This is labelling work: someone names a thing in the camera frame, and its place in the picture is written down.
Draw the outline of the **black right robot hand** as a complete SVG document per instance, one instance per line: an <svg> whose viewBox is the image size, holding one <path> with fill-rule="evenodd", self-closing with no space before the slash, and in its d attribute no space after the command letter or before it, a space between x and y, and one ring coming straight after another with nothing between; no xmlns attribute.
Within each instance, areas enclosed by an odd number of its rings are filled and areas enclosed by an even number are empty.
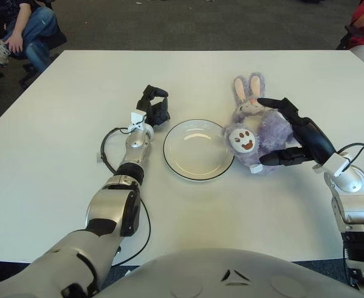
<svg viewBox="0 0 364 298"><path fill-rule="evenodd" d="M278 110L291 125L293 137L301 145L301 147L273 150L259 158L261 164L292 166L314 160L323 165L336 152L323 131L310 118L300 117L298 108L287 98L277 100L260 97L258 102L265 107Z"/></svg>

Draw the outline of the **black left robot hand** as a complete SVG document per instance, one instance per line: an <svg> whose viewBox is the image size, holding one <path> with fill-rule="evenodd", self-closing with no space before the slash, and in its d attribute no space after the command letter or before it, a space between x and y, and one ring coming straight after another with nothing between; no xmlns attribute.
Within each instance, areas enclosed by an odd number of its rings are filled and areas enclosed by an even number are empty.
<svg viewBox="0 0 364 298"><path fill-rule="evenodd" d="M156 97L161 97L163 100L152 105L151 101ZM152 127L161 125L170 120L168 112L168 93L158 87L148 85L143 91L143 95L138 101L136 109L146 113L146 124L151 125Z"/></svg>

